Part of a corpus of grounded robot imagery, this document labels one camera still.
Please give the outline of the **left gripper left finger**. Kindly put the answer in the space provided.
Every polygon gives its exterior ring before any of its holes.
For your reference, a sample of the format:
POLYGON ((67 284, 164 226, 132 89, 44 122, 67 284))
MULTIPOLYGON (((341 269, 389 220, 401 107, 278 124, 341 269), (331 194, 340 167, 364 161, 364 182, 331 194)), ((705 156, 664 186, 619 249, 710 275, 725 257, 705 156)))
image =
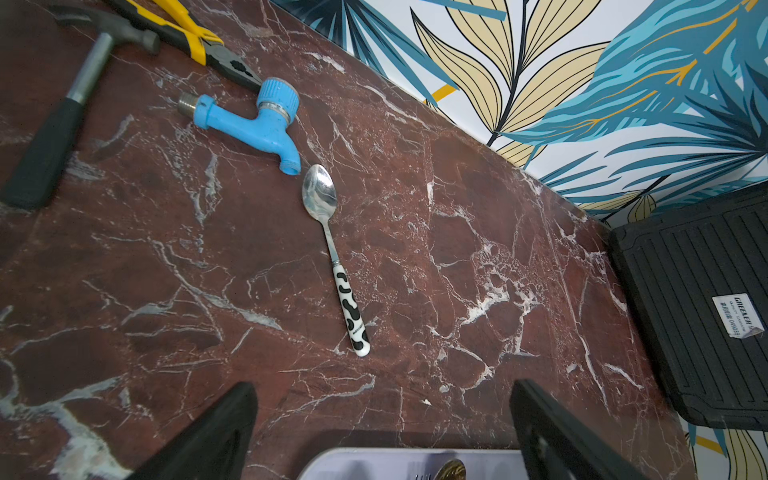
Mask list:
POLYGON ((238 382, 129 477, 239 479, 257 413, 254 385, 238 382))

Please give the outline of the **iridescent spoon blue handle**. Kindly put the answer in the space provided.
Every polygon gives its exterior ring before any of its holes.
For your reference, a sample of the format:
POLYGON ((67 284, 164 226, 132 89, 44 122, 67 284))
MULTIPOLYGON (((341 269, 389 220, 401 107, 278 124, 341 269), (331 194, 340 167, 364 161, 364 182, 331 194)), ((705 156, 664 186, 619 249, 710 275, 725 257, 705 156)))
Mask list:
POLYGON ((466 480, 467 469, 459 459, 451 459, 441 466, 435 480, 466 480))

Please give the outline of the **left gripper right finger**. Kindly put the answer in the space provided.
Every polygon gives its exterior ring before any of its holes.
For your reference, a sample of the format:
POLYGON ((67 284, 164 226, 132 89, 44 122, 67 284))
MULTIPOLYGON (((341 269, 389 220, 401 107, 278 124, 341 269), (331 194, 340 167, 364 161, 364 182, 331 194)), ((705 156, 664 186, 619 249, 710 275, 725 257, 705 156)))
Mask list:
POLYGON ((530 379, 514 382, 510 410, 530 479, 645 477, 530 379))

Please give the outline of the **cow pattern handle spoon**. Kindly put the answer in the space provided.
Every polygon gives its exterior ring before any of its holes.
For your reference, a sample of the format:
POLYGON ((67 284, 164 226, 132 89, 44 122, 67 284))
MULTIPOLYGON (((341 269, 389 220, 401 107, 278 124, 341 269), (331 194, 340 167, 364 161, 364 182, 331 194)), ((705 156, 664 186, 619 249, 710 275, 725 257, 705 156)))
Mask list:
POLYGON ((330 174, 322 165, 312 165, 304 176, 302 201, 308 214, 323 228, 348 338, 354 353, 358 357, 365 357, 371 351, 371 344, 361 310, 354 298, 349 276, 341 264, 329 226, 329 221, 338 206, 337 191, 330 174))

